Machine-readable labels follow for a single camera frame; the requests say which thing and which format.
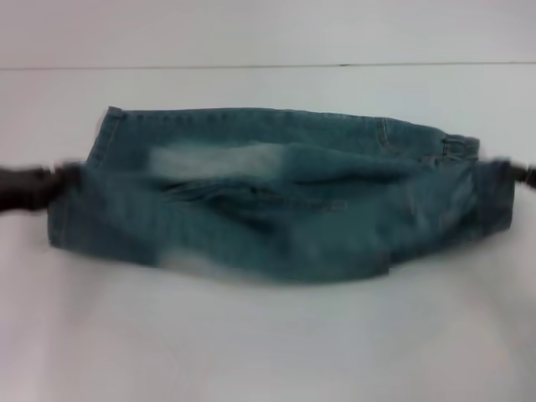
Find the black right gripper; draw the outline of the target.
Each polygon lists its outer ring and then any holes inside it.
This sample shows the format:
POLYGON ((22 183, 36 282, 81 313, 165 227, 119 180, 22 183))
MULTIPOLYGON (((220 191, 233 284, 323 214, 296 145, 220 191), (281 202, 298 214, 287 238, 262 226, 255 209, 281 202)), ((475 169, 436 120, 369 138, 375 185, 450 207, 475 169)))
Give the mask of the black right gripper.
POLYGON ((508 159, 493 158, 486 160, 487 184, 524 184, 536 189, 536 167, 532 165, 514 167, 508 159))

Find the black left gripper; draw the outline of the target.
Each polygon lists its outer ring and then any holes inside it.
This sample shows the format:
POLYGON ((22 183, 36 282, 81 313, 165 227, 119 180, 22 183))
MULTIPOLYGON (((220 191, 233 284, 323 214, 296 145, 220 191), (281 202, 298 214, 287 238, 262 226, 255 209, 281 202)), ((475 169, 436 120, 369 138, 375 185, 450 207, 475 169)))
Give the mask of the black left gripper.
POLYGON ((54 172, 46 167, 0 167, 0 213, 46 209, 51 199, 80 186, 84 170, 82 162, 55 165, 54 172))

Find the blue washed denim shorts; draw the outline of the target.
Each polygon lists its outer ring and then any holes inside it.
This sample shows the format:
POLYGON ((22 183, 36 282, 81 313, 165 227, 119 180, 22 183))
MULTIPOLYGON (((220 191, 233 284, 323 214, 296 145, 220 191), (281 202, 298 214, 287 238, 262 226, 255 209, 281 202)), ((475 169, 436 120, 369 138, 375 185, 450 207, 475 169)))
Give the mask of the blue washed denim shorts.
POLYGON ((487 184, 480 142, 385 117, 272 109, 110 108, 50 243, 163 267, 319 284, 508 229, 515 184, 487 184))

